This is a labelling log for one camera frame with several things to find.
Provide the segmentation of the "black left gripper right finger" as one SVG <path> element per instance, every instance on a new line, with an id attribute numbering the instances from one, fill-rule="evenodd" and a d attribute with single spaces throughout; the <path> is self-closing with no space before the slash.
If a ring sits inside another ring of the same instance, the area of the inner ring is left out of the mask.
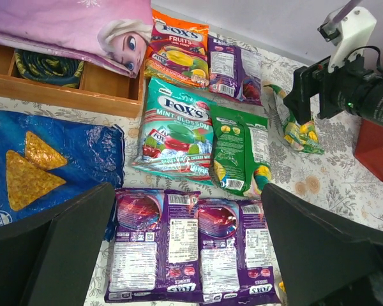
<path id="1" fill-rule="evenodd" d="M 383 305 L 383 231 L 274 184 L 261 201 L 289 305 Z"/>

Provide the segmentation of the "purple candy bag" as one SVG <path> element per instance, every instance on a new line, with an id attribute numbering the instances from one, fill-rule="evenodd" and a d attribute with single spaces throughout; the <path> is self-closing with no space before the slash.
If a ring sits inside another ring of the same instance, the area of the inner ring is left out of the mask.
<path id="1" fill-rule="evenodd" d="M 203 304 L 279 303 L 261 201 L 203 199 L 197 218 Z"/>
<path id="2" fill-rule="evenodd" d="M 208 37 L 208 50 L 209 91 L 260 106 L 262 56 L 214 36 Z"/>
<path id="3" fill-rule="evenodd" d="M 108 303 L 169 300 L 201 303 L 200 192 L 116 190 L 117 226 Z"/>

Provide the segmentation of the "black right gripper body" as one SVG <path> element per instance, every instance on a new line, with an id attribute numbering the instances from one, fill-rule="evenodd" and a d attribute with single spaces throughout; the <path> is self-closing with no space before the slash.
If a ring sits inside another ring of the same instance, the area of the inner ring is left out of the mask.
<path id="1" fill-rule="evenodd" d="M 356 55 L 353 61 L 345 60 L 344 66 L 328 72 L 329 57 L 299 69 L 299 118 L 311 119 L 310 100 L 319 96 L 319 115 L 330 119 L 342 111 L 360 115 L 368 94 L 382 80 L 371 69 L 364 67 L 364 57 Z"/>

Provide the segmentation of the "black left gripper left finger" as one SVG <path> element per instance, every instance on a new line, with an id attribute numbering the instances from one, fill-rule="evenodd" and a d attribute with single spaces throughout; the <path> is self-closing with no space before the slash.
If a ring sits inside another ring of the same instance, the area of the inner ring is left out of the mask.
<path id="1" fill-rule="evenodd" d="M 96 187 L 0 227 L 0 305 L 83 305 L 114 188 Z"/>

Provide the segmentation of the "orange lemon candy bag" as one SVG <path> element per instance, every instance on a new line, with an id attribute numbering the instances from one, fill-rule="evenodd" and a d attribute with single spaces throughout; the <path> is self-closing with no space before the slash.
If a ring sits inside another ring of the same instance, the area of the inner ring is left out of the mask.
<path id="1" fill-rule="evenodd" d="M 207 89 L 209 26 L 153 10 L 154 27 L 146 51 L 145 77 Z"/>

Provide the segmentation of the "blue chips snack bag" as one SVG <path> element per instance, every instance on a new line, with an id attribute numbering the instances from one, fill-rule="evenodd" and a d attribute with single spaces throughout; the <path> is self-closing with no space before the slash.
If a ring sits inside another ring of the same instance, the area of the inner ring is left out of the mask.
<path id="1" fill-rule="evenodd" d="M 124 182 L 124 132 L 0 110 L 0 227 Z"/>

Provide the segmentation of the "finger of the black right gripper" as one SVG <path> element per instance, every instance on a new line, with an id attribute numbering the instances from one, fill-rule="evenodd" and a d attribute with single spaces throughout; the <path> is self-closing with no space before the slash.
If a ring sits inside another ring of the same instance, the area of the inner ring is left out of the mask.
<path id="1" fill-rule="evenodd" d="M 292 90 L 283 99 L 284 105 L 293 113 L 298 123 L 311 119 L 310 98 L 313 92 L 313 78 L 307 67 L 294 71 Z"/>

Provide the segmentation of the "red paper bag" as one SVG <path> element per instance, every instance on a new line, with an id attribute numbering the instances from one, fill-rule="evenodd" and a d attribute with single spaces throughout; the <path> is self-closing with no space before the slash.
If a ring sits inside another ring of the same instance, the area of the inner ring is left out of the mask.
<path id="1" fill-rule="evenodd" d="M 354 156 L 383 182 L 383 127 L 362 120 Z"/>

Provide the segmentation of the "teal mint candy bag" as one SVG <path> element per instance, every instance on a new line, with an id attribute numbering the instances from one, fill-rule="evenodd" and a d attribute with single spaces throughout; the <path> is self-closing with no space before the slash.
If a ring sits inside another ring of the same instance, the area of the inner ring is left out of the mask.
<path id="1" fill-rule="evenodd" d="M 139 154 L 133 167 L 211 185 L 212 105 L 211 100 L 152 77 L 140 125 Z"/>

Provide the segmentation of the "yellow green candy bag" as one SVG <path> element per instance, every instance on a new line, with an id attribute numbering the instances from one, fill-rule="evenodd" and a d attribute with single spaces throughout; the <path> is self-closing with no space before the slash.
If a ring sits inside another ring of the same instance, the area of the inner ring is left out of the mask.
<path id="1" fill-rule="evenodd" d="M 305 124 L 298 123 L 292 111 L 283 102 L 287 93 L 280 86 L 268 82 L 264 85 L 264 90 L 273 93 L 282 125 L 282 136 L 291 148 L 306 154 L 322 155 L 324 149 L 320 146 L 314 120 L 311 119 Z"/>

